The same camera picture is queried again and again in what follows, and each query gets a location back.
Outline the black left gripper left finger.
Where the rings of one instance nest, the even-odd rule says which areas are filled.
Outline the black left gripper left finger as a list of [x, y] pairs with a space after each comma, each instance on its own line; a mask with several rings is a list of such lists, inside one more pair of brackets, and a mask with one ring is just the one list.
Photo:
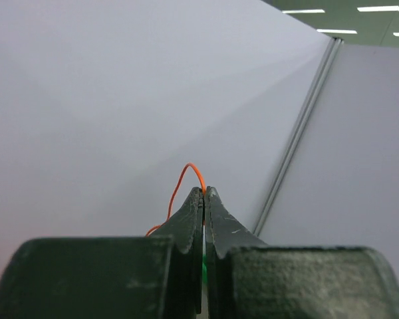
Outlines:
[[0, 318], [195, 318], [201, 312], [203, 193], [193, 188], [145, 237], [23, 243], [0, 278]]

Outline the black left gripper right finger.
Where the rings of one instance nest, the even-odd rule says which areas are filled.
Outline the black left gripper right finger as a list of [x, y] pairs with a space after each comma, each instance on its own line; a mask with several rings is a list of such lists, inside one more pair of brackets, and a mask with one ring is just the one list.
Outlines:
[[378, 251], [268, 245], [214, 187], [204, 217], [211, 318], [399, 318], [399, 284]]

